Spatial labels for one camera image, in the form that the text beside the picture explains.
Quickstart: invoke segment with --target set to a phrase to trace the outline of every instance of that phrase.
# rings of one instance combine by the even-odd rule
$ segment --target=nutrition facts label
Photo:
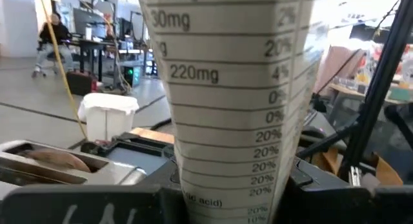
[[[329,0],[139,0],[191,223],[271,223],[325,47]]]

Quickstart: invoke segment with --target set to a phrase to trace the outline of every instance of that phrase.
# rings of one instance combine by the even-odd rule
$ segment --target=black cable
[[[383,18],[381,19],[381,21],[379,22],[379,24],[377,25],[377,27],[375,27],[371,37],[369,39],[373,39],[374,35],[376,34],[376,32],[379,30],[380,25],[385,21],[385,19],[390,15],[390,13],[393,11],[393,9],[396,7],[396,5],[399,3],[399,1],[401,0],[397,0],[394,5],[392,6],[392,8],[386,13],[386,15],[383,16]],[[361,49],[356,50],[355,52],[353,52],[353,54],[341,65],[340,69],[318,90],[318,92],[316,93],[316,96],[319,95],[319,93],[325,88],[327,87],[327,85],[329,85],[331,83],[331,81],[346,67],[346,65],[348,64],[348,62],[350,62],[350,60],[352,60],[354,58],[354,56],[356,56],[356,54],[358,52],[360,52]]]
[[[157,130],[161,127],[164,127],[166,125],[169,125],[172,123],[172,119],[168,118],[166,120],[160,121],[158,123],[156,123],[154,126],[150,127],[150,130]]]

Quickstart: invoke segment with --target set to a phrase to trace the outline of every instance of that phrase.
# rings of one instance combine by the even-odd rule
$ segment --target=computer monitor
[[[125,35],[130,35],[130,33],[127,33],[127,31],[132,31],[130,21],[127,21],[125,18],[121,17],[117,20],[117,22],[119,23],[119,29],[117,32],[118,37],[120,37],[120,39],[122,40],[126,40]]]
[[[73,17],[77,34],[85,35],[86,27],[90,25],[92,28],[92,35],[94,37],[106,37],[106,25],[104,24],[105,20],[100,15],[74,8]]]

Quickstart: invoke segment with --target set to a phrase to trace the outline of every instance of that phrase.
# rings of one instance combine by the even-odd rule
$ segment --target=person
[[[131,36],[132,35],[132,32],[130,31],[130,29],[127,29],[126,31],[125,31],[125,35],[126,36]]]
[[[65,59],[65,63],[66,63],[65,68],[67,70],[72,70],[73,69],[72,53],[70,52],[69,48],[65,45],[65,41],[69,40],[72,37],[72,35],[70,34],[67,27],[64,24],[62,24],[61,16],[59,14],[57,13],[52,14],[51,19],[52,19],[53,31],[56,36],[56,40],[57,40],[57,44],[59,48],[59,53]],[[32,77],[36,77],[38,74],[43,74],[45,76],[45,74],[42,72],[41,65],[43,61],[45,61],[47,56],[50,53],[54,52],[52,37],[50,36],[47,23],[43,25],[43,29],[40,32],[39,37],[41,39],[41,47],[40,47],[39,53],[37,54],[36,66],[35,66],[35,70],[32,73]]]

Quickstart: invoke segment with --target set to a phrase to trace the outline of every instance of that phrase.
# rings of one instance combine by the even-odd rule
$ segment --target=wooden board
[[[148,139],[158,140],[165,143],[174,144],[175,137],[172,134],[165,134],[153,130],[145,130],[142,128],[135,128],[130,133],[136,134],[141,137],[145,137]]]

